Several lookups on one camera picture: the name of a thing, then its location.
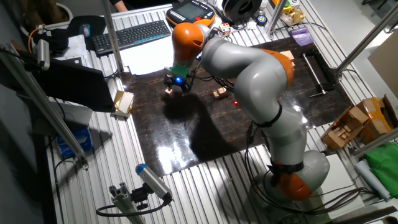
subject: purple object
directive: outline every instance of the purple object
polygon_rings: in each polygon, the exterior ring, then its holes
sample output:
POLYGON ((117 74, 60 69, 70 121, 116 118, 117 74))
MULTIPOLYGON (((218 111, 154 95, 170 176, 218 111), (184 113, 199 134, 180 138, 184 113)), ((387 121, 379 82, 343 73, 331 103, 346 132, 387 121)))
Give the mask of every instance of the purple object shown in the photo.
POLYGON ((313 38, 308 32, 308 28, 303 27, 289 32, 289 34, 296 40, 300 46, 313 43, 313 38))

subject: person's hand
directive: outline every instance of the person's hand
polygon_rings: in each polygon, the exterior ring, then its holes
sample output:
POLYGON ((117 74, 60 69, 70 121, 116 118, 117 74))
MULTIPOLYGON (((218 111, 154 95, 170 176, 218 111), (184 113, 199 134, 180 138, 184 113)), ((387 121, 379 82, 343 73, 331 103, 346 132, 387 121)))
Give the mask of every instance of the person's hand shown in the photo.
POLYGON ((128 11, 127 8, 126 8, 126 5, 124 5, 123 1, 119 1, 118 3, 116 3, 114 5, 114 7, 116 8, 116 10, 118 12, 127 12, 128 11))

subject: dark wooden board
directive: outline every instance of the dark wooden board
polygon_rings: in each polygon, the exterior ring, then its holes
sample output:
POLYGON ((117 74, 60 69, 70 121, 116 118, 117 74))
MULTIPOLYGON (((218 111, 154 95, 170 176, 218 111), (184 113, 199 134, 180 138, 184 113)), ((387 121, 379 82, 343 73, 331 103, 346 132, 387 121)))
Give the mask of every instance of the dark wooden board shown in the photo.
MULTIPOLYGON (((294 79, 279 101, 299 111, 308 129, 334 121, 351 106, 340 85, 324 96, 310 98, 318 93, 317 83, 301 54, 316 48, 314 44, 300 47, 293 38, 287 38, 254 47, 292 52, 294 79)), ((315 59, 309 60, 324 82, 315 59)), ((214 100, 211 94, 220 86, 214 81, 195 80, 189 95, 164 98, 164 75, 164 71, 158 71, 122 76, 125 90, 135 95, 132 118, 145 162, 156 174, 177 172, 246 148, 245 134, 251 120, 233 105, 233 94, 214 100)), ((198 72, 199 77, 208 75, 198 72)), ((258 132, 253 145, 260 143, 258 132)))

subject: monitor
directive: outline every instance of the monitor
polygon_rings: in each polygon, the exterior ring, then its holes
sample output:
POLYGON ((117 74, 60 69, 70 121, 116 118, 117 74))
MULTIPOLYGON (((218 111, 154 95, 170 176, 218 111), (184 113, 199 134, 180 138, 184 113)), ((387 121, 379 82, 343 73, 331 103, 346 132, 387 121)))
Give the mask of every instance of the monitor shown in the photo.
MULTIPOLYGON (((28 52, 18 51, 21 57, 37 63, 37 57, 28 52)), ((83 67, 71 62, 50 59, 47 71, 32 72, 47 96, 78 103, 97 112, 115 112, 116 108, 108 84, 100 70, 83 67)), ((11 72, 0 61, 0 84, 23 91, 11 72)))

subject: metal pole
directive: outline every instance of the metal pole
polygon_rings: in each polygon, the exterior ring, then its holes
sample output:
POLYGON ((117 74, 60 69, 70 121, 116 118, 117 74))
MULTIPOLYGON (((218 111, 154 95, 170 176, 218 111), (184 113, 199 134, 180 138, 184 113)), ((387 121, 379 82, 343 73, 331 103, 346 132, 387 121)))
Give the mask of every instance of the metal pole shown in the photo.
MULTIPOLYGON (((17 54, 13 47, 8 47, 12 53, 17 54)), ((32 98, 33 102, 41 110, 44 116, 52 124, 59 135, 65 140, 73 153, 82 161, 86 163, 86 154, 81 148, 80 144, 69 130, 68 126, 63 122, 62 118, 53 110, 50 106, 49 100, 47 99, 43 89, 37 83, 36 79, 30 72, 26 72, 24 65, 12 55, 0 52, 0 60, 7 66, 10 72, 14 75, 16 80, 21 84, 23 89, 32 98)))
POLYGON ((109 0, 103 0, 103 3, 105 9, 104 18, 105 18, 106 28, 108 28, 109 39, 111 41, 113 54, 116 59, 116 66, 118 67, 118 73, 121 73, 124 71, 123 63, 122 63, 122 57, 120 56, 118 38, 116 37, 116 31, 114 30, 113 26, 111 6, 109 5, 109 0))
POLYGON ((398 13, 398 3, 381 19, 380 23, 376 25, 373 30, 356 46, 356 48, 344 59, 344 61, 337 67, 336 76, 340 76, 344 69, 367 47, 372 40, 379 35, 380 31, 390 22, 391 19, 398 13))
POLYGON ((379 147, 390 140, 393 140, 394 138, 398 138, 398 128, 395 128, 390 133, 387 133, 379 137, 378 139, 374 140, 373 142, 370 142, 369 144, 365 145, 364 147, 354 151, 353 156, 360 157, 363 154, 373 150, 374 148, 379 147))
POLYGON ((280 16, 282 15, 282 11, 284 10, 285 4, 287 0, 279 0, 278 4, 275 6, 274 10, 274 15, 272 15, 271 22, 267 28, 267 35, 273 39, 273 33, 274 27, 276 26, 276 23, 278 22, 280 16))

